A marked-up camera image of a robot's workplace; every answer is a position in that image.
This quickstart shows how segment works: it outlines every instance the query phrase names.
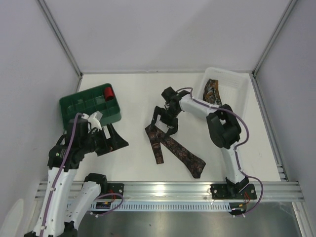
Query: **brown patterned ribbon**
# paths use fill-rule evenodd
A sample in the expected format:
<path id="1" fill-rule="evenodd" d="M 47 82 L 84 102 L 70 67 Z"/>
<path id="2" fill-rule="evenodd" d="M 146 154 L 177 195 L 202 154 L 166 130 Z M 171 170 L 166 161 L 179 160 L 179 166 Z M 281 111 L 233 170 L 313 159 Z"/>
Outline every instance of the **brown patterned ribbon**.
<path id="1" fill-rule="evenodd" d="M 160 143 L 162 143 L 188 168 L 194 178 L 199 179 L 206 165 L 205 161 L 193 155 L 171 137 L 165 137 L 165 133 L 156 126 L 152 127 L 151 131 L 149 131 L 149 127 L 150 125 L 145 128 L 145 131 L 152 145 L 156 163 L 163 163 L 160 146 Z"/>
<path id="2" fill-rule="evenodd" d="M 218 80 L 209 79 L 204 88 L 203 100 L 213 105 L 222 106 L 218 91 Z"/>

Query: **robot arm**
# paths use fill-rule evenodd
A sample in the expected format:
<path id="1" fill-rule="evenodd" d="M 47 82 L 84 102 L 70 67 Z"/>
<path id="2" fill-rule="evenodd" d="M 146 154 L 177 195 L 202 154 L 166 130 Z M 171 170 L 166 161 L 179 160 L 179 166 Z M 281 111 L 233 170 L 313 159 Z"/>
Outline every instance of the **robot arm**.
<path id="1" fill-rule="evenodd" d="M 84 155 L 96 152 L 101 156 L 128 146 L 111 124 L 107 125 L 111 137 L 106 137 L 99 122 L 101 116 L 95 112 L 71 120 L 67 133 L 49 151 L 48 182 L 41 213 L 33 231 L 25 237 L 76 237 L 78 226 L 93 200 L 107 192 L 106 176 L 89 174 L 80 194 L 66 210 L 70 188 Z"/>
<path id="2" fill-rule="evenodd" d="M 176 92 L 171 87 L 165 89 L 161 94 L 166 101 L 164 108 L 155 107 L 151 126 L 154 126 L 158 115 L 160 121 L 165 123 L 169 130 L 167 136 L 175 134 L 178 130 L 178 114 L 181 111 L 189 112 L 207 121 L 208 130 L 212 142 L 221 149 L 226 170 L 226 181 L 230 195 L 236 196 L 249 184 L 249 180 L 238 168 L 234 147 L 240 139 L 241 128 L 235 116 L 215 108 L 223 108 L 232 111 L 229 105 L 217 106 L 205 101 L 193 99 L 190 92 L 182 90 Z"/>

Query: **white table surface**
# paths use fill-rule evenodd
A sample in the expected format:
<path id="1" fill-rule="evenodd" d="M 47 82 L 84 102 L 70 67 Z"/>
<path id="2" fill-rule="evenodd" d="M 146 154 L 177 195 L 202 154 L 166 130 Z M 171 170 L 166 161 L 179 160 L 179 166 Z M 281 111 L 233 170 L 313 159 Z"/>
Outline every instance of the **white table surface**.
<path id="1" fill-rule="evenodd" d="M 113 125 L 129 146 L 100 157 L 95 153 L 85 155 L 75 180 L 84 180 L 87 174 L 94 172 L 105 174 L 109 181 L 224 181 L 222 154 L 209 137 L 206 121 L 181 112 L 178 116 L 179 130 L 172 135 L 172 138 L 206 162 L 200 179 L 193 178 L 184 164 L 163 145 L 164 164 L 156 164 L 144 131 L 151 121 L 155 106 L 164 105 L 161 97 L 164 89 L 169 86 L 174 89 L 187 86 L 195 88 L 202 77 L 202 73 L 84 75 L 80 91 L 104 83 L 112 84 L 122 115 L 122 119 Z M 262 181 L 280 181 L 252 87 L 244 120 L 250 131 L 249 141 L 240 148 L 244 171 Z"/>

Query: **white plastic basket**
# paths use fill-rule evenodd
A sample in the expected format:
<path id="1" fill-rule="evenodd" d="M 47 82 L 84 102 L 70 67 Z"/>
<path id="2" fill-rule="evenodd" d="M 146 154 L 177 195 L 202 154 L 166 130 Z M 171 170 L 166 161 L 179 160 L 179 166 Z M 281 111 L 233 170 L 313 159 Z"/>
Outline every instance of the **white plastic basket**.
<path id="1" fill-rule="evenodd" d="M 218 80 L 218 90 L 222 103 L 230 105 L 232 110 L 244 119 L 250 93 L 249 75 L 219 68 L 208 68 L 200 86 L 193 90 L 196 98 L 203 99 L 205 84 L 209 79 Z"/>

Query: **gray wall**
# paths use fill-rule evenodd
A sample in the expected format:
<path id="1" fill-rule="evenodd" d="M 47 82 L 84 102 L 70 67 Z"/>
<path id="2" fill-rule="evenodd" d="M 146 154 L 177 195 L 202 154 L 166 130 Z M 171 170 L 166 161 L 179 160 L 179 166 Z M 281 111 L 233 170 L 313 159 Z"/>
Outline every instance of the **gray wall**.
<path id="1" fill-rule="evenodd" d="M 1 227 L 19 198 L 29 214 L 63 131 L 58 100 L 74 92 L 78 78 L 34 0 L 1 1 L 0 32 Z"/>
<path id="2" fill-rule="evenodd" d="M 316 221 L 316 1 L 299 1 L 258 81 L 291 180 Z"/>
<path id="3" fill-rule="evenodd" d="M 289 0 L 46 0 L 84 72 L 252 70 Z"/>

